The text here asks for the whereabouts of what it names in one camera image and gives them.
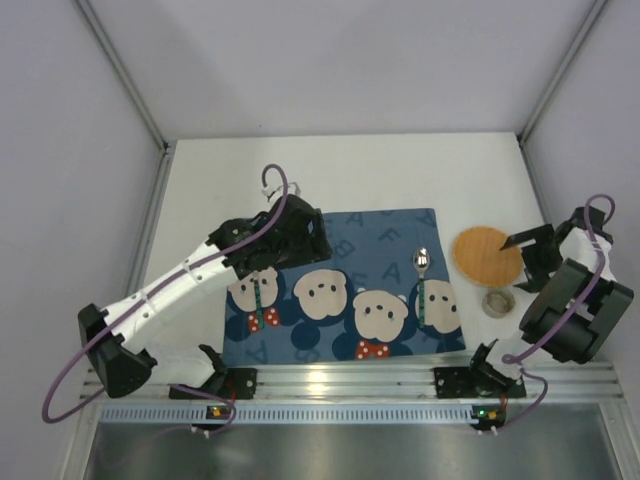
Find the round wooden plate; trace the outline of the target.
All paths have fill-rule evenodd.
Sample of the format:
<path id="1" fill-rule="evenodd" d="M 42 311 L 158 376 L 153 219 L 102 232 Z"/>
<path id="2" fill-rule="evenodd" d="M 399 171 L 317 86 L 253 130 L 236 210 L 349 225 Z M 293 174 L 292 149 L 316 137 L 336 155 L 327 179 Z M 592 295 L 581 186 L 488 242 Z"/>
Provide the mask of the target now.
<path id="1" fill-rule="evenodd" d="M 458 271 L 470 282 L 488 288 L 513 284 L 523 271 L 520 250 L 502 250 L 508 235 L 488 226 L 462 231 L 452 246 L 453 261 Z"/>

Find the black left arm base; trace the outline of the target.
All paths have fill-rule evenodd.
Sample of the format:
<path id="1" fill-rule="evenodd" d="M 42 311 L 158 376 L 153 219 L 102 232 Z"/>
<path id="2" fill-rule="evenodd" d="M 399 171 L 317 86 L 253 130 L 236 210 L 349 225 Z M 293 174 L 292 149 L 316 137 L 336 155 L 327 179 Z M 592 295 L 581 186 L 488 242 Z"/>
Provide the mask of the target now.
<path id="1" fill-rule="evenodd" d="M 210 396 L 226 400 L 251 400 L 257 388 L 255 368 L 227 367 L 220 355 L 210 346 L 201 344 L 199 350 L 208 358 L 213 373 L 199 387 L 180 384 L 171 386 L 169 398 L 172 400 L 205 399 Z"/>

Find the metal fork patterned handle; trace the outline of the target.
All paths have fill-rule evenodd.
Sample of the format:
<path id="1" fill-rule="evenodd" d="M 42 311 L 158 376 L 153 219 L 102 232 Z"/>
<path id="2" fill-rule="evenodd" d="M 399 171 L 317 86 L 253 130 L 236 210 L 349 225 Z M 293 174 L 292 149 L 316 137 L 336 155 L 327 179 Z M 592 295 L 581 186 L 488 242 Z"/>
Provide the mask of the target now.
<path id="1" fill-rule="evenodd" d="M 252 275 L 252 281 L 254 285 L 254 295 L 256 304 L 255 321 L 257 322 L 256 329 L 261 330 L 264 328 L 263 308 L 261 302 L 261 290 L 260 290 L 260 277 L 258 272 L 254 272 Z"/>

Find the blue cartoon placemat cloth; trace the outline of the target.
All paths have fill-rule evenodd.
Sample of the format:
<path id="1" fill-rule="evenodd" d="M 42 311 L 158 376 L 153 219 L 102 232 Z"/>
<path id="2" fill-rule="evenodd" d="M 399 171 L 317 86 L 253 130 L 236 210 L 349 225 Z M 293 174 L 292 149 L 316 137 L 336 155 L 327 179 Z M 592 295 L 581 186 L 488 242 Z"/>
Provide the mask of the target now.
<path id="1" fill-rule="evenodd" d="M 327 213 L 324 220 L 330 260 L 258 272 L 263 329 L 256 329 L 252 276 L 229 287 L 222 353 L 228 365 L 364 361 L 464 349 L 434 209 Z M 431 257 L 424 327 L 412 263 L 419 247 Z"/>

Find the metal spoon patterned handle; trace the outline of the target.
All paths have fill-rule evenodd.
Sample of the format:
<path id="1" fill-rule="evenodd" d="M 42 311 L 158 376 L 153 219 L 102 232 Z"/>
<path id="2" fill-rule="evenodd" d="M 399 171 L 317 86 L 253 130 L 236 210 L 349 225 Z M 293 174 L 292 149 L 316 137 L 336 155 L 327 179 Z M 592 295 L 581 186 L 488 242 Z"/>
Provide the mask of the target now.
<path id="1" fill-rule="evenodd" d="M 425 281 L 426 272 L 431 263 L 431 257 L 426 247 L 419 247 L 413 254 L 412 263 L 418 274 L 418 297 L 417 316 L 419 326 L 424 327 L 425 323 Z"/>

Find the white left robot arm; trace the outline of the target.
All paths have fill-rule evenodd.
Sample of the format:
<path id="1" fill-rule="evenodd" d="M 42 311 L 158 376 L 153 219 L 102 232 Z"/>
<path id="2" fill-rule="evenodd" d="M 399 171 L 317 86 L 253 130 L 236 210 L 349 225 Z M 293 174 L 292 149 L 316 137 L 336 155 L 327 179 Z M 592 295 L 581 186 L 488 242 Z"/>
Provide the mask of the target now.
<path id="1" fill-rule="evenodd" d="M 212 346 L 155 348 L 153 338 L 211 293 L 268 268 L 331 255 L 321 211 L 288 194 L 268 212 L 222 223 L 182 263 L 128 298 L 84 307 L 78 314 L 84 352 L 111 398 L 146 384 L 167 384 L 175 398 L 216 395 L 228 369 Z"/>

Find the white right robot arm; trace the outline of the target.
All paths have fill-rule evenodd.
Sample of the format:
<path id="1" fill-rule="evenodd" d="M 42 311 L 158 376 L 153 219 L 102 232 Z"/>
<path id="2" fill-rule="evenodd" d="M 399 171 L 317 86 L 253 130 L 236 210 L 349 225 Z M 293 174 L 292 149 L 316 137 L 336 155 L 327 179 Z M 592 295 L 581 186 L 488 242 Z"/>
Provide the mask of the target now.
<path id="1" fill-rule="evenodd" d="M 599 351 L 634 299 L 611 272 L 613 238 L 605 226 L 612 215 L 585 205 L 558 227 L 545 224 L 505 240 L 504 249 L 518 248 L 524 262 L 519 289 L 535 297 L 512 337 L 477 348 L 469 366 L 476 394 L 508 392 L 539 350 L 577 364 Z"/>

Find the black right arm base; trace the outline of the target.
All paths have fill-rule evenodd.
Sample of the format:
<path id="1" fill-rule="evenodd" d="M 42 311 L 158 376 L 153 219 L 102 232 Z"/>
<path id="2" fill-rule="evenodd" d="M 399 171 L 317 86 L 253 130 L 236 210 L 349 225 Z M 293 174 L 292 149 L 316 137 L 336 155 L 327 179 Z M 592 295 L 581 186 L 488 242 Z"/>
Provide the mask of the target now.
<path id="1" fill-rule="evenodd" d="M 513 380 L 499 373 L 487 362 L 489 347 L 481 344 L 468 366 L 433 369 L 436 396 L 439 399 L 508 399 L 526 397 L 521 379 Z"/>

